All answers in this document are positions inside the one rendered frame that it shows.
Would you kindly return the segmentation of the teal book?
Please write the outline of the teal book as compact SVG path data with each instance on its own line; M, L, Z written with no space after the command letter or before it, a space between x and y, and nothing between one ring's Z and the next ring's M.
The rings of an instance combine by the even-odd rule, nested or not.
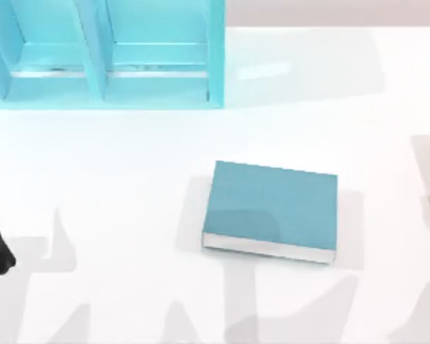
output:
M216 162L203 247L332 264L337 240L336 175Z

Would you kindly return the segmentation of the light blue rack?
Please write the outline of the light blue rack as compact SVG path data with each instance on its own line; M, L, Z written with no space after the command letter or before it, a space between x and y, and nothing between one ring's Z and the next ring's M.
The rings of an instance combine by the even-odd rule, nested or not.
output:
M226 0L0 0L0 109L224 106Z

